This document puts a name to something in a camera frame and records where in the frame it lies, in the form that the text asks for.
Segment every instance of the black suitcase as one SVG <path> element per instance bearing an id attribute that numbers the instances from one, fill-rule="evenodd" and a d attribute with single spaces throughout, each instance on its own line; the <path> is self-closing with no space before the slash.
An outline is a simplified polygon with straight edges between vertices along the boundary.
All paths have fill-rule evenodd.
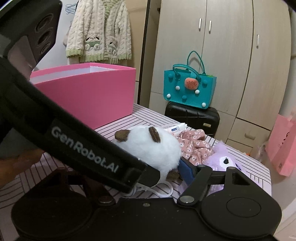
<path id="1" fill-rule="evenodd" d="M 185 122 L 194 129 L 203 129 L 211 137 L 215 136 L 220 122 L 218 111 L 213 107 L 203 110 L 175 102 L 167 104 L 165 116 L 179 122 Z"/>

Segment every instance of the white plush toy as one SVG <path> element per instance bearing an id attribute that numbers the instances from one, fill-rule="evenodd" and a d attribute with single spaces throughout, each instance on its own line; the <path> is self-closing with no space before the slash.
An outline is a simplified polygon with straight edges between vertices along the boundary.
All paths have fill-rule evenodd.
<path id="1" fill-rule="evenodd" d="M 115 133 L 113 142 L 159 170 L 159 182 L 164 182 L 168 172 L 179 165 L 179 142 L 159 127 L 135 126 L 131 130 L 120 130 Z"/>

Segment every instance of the striped tablecloth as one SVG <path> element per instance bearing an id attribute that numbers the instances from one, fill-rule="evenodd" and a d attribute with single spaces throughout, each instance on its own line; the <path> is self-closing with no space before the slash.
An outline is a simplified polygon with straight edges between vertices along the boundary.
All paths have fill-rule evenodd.
<path id="1" fill-rule="evenodd" d="M 112 140 L 114 133 L 120 129 L 127 129 L 135 125 L 163 126 L 175 123 L 178 122 L 158 114 L 150 109 L 134 104 L 132 115 L 102 126 L 96 129 L 96 131 L 105 136 L 107 139 Z M 206 141 L 212 146 L 215 146 L 215 144 L 218 142 L 211 137 L 207 137 Z M 255 159 L 235 150 L 232 147 L 228 147 L 228 150 L 245 168 L 248 176 L 271 195 L 271 179 L 269 169 Z M 18 234 L 10 218 L 10 212 L 13 204 L 26 192 L 33 188 L 35 184 L 39 183 L 58 167 L 66 167 L 71 170 L 70 167 L 56 160 L 48 153 L 44 153 L 41 160 L 37 164 L 33 165 L 27 171 L 19 174 L 14 181 L 6 184 L 2 189 L 0 189 L 0 241 L 13 241 L 18 237 Z M 186 188 L 186 185 L 182 183 L 181 180 L 171 182 L 171 184 L 174 188 L 172 197 L 177 200 L 180 193 L 182 193 L 182 191 Z M 70 188 L 73 191 L 84 194 L 82 187 L 80 186 L 71 186 Z M 121 193 L 119 191 L 109 187 L 107 188 L 116 200 L 121 197 Z M 167 192 L 166 186 L 162 184 L 156 186 L 155 190 L 160 193 Z M 157 198 L 157 196 L 148 191 L 136 193 L 134 197 Z"/>

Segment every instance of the pink storage box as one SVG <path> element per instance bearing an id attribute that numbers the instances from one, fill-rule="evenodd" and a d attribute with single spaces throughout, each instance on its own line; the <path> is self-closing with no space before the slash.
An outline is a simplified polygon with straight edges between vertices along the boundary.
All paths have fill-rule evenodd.
<path id="1" fill-rule="evenodd" d="M 132 114 L 136 69 L 112 64 L 72 64 L 32 72 L 30 82 L 88 127 Z"/>

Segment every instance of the wardrobe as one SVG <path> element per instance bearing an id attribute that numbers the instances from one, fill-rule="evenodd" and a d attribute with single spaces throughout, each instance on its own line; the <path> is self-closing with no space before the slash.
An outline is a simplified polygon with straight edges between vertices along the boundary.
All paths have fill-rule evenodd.
<path id="1" fill-rule="evenodd" d="M 291 27 L 282 0 L 162 0 L 149 108 L 164 114 L 163 71 L 191 50 L 217 77 L 211 106 L 215 138 L 246 153 L 264 143 L 279 112 L 289 72 Z M 202 73 L 197 56 L 190 66 Z"/>

